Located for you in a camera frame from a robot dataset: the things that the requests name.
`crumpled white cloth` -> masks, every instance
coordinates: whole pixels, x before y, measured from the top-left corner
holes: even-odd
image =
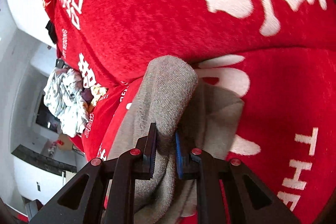
[[[82,134],[89,121],[87,104],[82,98],[82,75],[74,69],[55,68],[48,78],[44,104],[61,121],[64,134]]]

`triangular cutout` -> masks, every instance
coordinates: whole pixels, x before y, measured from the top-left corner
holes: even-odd
[[[249,194],[252,206],[255,210],[259,210],[271,205],[272,201],[269,197],[254,183],[254,181],[247,175],[243,175],[245,187]]]
[[[89,180],[87,174],[83,175],[75,184],[57,201],[59,205],[77,210],[81,202],[86,184]]]

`white wall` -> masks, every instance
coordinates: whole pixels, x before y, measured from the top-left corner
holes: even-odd
[[[75,153],[75,160],[76,160],[77,172],[81,170],[88,163],[85,155],[81,152]]]
[[[7,0],[0,0],[0,61],[16,30],[17,27],[11,16]]]
[[[0,21],[0,26],[10,21],[11,15]],[[1,41],[7,45],[0,61],[0,196],[5,203],[22,211],[23,202],[14,180],[13,158],[11,155],[11,115],[17,97],[19,83],[29,65],[30,56],[38,45],[38,41],[27,34],[16,30],[11,40]]]
[[[30,200],[38,199],[45,205],[65,183],[65,178],[49,173],[14,157],[15,180],[22,196]]]
[[[39,42],[32,37],[30,38],[34,40],[35,46],[37,46]],[[37,153],[41,153],[48,139],[31,127],[36,118],[35,115],[32,115],[32,110],[35,110],[39,104],[40,96],[36,96],[36,93],[41,93],[47,82],[47,77],[30,65],[30,56],[26,59],[26,69],[17,87],[17,96],[13,104],[10,148],[13,151],[19,144],[22,144]]]
[[[31,58],[30,64],[36,68],[40,73],[49,77],[56,64],[56,49],[48,49],[44,43],[40,43],[35,54]]]
[[[57,147],[53,159],[65,164],[76,166],[75,152],[72,150],[61,150]]]
[[[8,4],[20,30],[55,47],[45,29],[49,18],[43,9],[42,0],[8,0]]]
[[[51,131],[51,130],[48,130],[48,129],[46,129],[46,128],[40,126],[39,124],[35,123],[35,120],[33,120],[32,122],[33,122],[32,130],[33,130],[35,133],[37,133],[37,134],[39,134],[39,135],[41,135],[41,136],[47,138],[47,139],[50,140],[51,142],[55,142],[55,141],[57,141],[57,139],[58,139],[58,134],[57,134],[56,132],[53,132],[53,131]]]

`black metal bracket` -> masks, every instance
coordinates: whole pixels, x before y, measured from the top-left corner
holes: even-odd
[[[152,123],[148,136],[136,147],[113,160],[92,159],[29,222],[31,224],[100,223],[109,181],[113,179],[105,224],[133,223],[135,180],[153,176],[157,129]]]
[[[239,159],[213,158],[176,133],[176,165],[179,179],[197,180],[199,224],[226,222],[227,203],[231,224],[298,224],[300,221],[275,194]]]

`gray fabric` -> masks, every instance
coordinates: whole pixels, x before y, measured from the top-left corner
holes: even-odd
[[[178,123],[182,137],[192,138],[197,147],[224,158],[242,107],[243,102],[232,92],[198,83],[194,70],[176,57],[164,56],[149,63],[108,155],[113,159],[133,148],[139,137],[148,134],[150,123],[156,122],[154,177],[136,181],[135,224],[175,224],[181,215],[195,211],[194,182],[175,179],[174,133]]]

